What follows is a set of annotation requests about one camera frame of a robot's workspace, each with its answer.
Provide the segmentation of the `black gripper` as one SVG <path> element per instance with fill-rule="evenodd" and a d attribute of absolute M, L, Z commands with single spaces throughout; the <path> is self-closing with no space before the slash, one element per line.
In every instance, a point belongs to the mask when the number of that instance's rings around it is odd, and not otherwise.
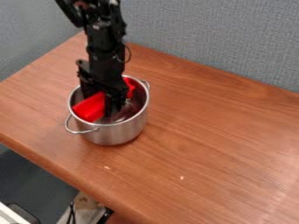
<path fill-rule="evenodd" d="M 127 101 L 128 87 L 123 79 L 125 50 L 95 52 L 88 49 L 88 60 L 79 59 L 77 76 L 84 98 L 105 93 L 105 116 L 120 111 Z"/>

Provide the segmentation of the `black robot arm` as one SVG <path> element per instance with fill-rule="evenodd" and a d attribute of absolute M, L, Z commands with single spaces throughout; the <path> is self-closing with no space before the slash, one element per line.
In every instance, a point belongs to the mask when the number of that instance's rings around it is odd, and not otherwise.
<path fill-rule="evenodd" d="M 120 0 L 55 0 L 72 24 L 87 35 L 88 60 L 76 61 L 79 83 L 85 98 L 104 92 L 104 116 L 124 106 L 128 86 L 123 79 L 127 56 L 123 37 L 127 23 Z"/>

